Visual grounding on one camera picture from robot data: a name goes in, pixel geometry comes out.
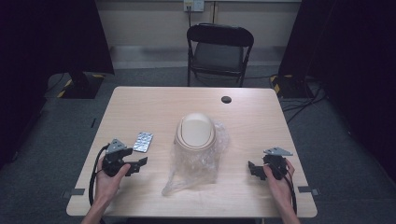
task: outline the wooden table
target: wooden table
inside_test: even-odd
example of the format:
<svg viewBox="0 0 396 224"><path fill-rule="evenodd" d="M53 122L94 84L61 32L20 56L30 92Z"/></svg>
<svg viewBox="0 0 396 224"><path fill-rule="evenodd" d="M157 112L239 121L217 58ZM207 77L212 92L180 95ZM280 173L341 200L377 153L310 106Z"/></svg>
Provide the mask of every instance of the wooden table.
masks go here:
<svg viewBox="0 0 396 224"><path fill-rule="evenodd" d="M224 104L222 96L230 96ZM161 192L168 180L170 151L181 118L202 112L224 124L230 143L222 154L216 184L184 189L170 196ZM99 150L113 138L132 147L140 132L154 134L147 153L134 152L125 161L148 157L140 173L124 177L105 216L120 217L278 217L267 183L250 175L248 161L262 165L263 150L282 147L296 169L293 177L298 216L314 217L317 208L276 94L270 89L118 87L114 90L74 195L70 216L85 216L90 208L88 186Z"/></svg>

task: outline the hand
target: hand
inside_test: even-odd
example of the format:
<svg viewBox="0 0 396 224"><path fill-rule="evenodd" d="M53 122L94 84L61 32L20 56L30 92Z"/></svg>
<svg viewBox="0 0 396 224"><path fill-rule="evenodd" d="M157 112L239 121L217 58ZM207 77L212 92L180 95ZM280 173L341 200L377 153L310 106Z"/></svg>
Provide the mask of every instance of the hand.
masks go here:
<svg viewBox="0 0 396 224"><path fill-rule="evenodd" d="M116 175L111 177L102 171L102 162L103 158L100 159L97 164L98 171L96 174L95 196L90 211L81 222L84 224L99 223L103 213L106 211L106 208L116 196L122 178L126 175L129 168L131 167L130 164L126 163L120 168Z"/></svg>
<svg viewBox="0 0 396 224"><path fill-rule="evenodd" d="M294 174L294 167L291 165L288 159L285 160L290 175L286 175L284 178L287 178L291 183L291 178ZM268 165L264 165L262 169L267 176L268 186L283 222L300 223L297 216L294 214L294 210L291 205L291 192L286 180L284 178L280 180L275 179L272 170Z"/></svg>

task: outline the chair seat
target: chair seat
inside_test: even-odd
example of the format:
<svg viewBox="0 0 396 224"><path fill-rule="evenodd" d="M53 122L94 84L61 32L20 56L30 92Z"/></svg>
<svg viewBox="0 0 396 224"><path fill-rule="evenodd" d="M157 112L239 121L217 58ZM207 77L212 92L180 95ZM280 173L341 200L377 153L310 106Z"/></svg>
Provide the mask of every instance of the chair seat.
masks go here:
<svg viewBox="0 0 396 224"><path fill-rule="evenodd" d="M192 67L240 73L243 70L243 57L242 47L198 43Z"/></svg>

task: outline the plastic wrap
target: plastic wrap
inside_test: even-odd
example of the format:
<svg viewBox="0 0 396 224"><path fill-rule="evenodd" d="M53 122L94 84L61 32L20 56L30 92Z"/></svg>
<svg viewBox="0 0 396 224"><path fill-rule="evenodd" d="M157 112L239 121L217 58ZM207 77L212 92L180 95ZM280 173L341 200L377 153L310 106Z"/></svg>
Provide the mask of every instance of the plastic wrap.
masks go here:
<svg viewBox="0 0 396 224"><path fill-rule="evenodd" d="M163 189L163 195L216 182L221 154L228 146L229 136L222 123L214 121L214 124L216 142L213 147L194 151L174 144L171 150L169 179Z"/></svg>

